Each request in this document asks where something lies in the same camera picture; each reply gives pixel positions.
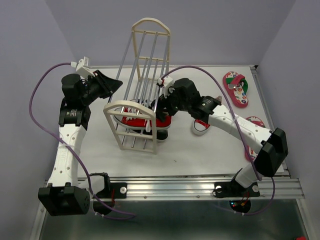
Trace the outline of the cream metal shoe shelf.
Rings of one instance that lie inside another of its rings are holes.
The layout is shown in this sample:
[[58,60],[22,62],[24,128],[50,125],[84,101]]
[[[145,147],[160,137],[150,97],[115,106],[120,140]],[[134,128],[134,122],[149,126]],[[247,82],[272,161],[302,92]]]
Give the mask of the cream metal shoe shelf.
[[[170,45],[169,27],[156,18],[144,17],[131,27],[129,40],[116,74],[116,78],[119,79],[129,48],[133,47],[134,61],[124,96],[119,100],[110,99],[103,109],[110,130],[121,150],[157,153],[156,108],[149,109],[132,100],[154,100],[161,94],[157,79],[169,70]],[[113,115],[151,120],[151,131],[123,127],[114,121]]]

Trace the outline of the red sneaker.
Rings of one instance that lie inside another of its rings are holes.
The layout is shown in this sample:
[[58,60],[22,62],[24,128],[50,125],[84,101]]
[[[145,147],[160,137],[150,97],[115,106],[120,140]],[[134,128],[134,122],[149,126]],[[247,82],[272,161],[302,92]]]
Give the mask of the red sneaker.
[[[131,130],[146,130],[147,132],[152,130],[152,121],[148,119],[119,115],[113,115],[112,117],[117,124]],[[164,121],[156,119],[156,129],[167,130],[170,127],[171,122],[172,116],[165,113]]]
[[210,128],[210,124],[208,122],[202,121],[202,119],[207,119],[209,115],[213,114],[213,110],[221,105],[222,96],[214,98],[211,96],[204,96],[199,104],[199,109],[204,112],[204,117],[201,119],[195,119],[193,124],[191,125],[191,130],[193,134],[197,136],[204,135]]

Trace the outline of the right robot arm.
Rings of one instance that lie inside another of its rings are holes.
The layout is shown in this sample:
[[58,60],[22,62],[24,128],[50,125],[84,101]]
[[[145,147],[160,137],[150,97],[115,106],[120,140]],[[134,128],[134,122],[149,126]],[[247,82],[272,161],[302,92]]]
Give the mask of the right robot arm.
[[166,76],[157,80],[163,94],[156,100],[156,117],[164,121],[165,113],[174,116],[187,112],[195,120],[219,128],[241,140],[257,156],[241,168],[229,182],[216,182],[212,194],[216,198],[241,197],[252,191],[262,177],[272,178],[288,155],[286,133],[270,130],[240,117],[222,104],[220,98],[202,96],[188,78],[173,80]]

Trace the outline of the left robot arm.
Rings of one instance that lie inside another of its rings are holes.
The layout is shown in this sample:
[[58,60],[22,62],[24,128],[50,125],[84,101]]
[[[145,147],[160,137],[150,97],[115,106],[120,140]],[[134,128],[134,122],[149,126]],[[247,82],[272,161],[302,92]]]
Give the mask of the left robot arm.
[[83,139],[91,116],[90,104],[111,97],[122,81],[105,76],[99,70],[86,78],[71,73],[61,79],[63,99],[58,118],[59,135],[54,167],[46,187],[38,190],[38,199],[51,216],[84,215],[95,194],[114,197],[107,173],[93,173],[78,183],[78,165]]

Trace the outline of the aluminium mounting rail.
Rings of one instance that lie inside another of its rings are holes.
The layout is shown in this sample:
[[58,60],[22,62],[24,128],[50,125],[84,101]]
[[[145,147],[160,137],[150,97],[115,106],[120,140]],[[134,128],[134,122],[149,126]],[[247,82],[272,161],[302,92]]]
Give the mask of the aluminium mounting rail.
[[[126,189],[118,190],[125,198],[118,201],[218,201],[214,192],[221,193],[221,183],[228,183],[230,176],[209,177],[112,177],[111,183],[125,183]],[[243,196],[250,200],[304,199],[300,181],[288,176],[277,176],[273,180],[264,178],[249,187],[249,193],[226,197],[226,200],[239,200]]]

